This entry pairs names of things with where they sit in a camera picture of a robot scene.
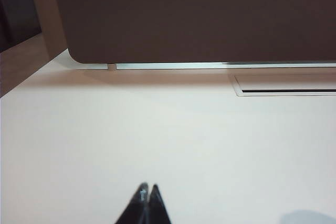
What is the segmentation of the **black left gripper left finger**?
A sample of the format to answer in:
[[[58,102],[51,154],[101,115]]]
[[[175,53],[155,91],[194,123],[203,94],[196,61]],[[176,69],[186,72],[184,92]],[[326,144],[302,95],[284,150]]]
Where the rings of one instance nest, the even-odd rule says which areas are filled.
[[[148,220],[148,193],[148,184],[141,183],[134,192],[123,213],[117,219],[116,224],[146,223]]]

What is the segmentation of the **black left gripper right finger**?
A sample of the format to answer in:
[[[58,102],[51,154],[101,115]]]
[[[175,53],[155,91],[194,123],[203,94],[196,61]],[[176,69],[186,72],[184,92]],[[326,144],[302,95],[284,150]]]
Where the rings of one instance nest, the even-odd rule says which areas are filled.
[[[171,224],[163,198],[157,184],[153,185],[148,203],[149,223],[153,224]]]

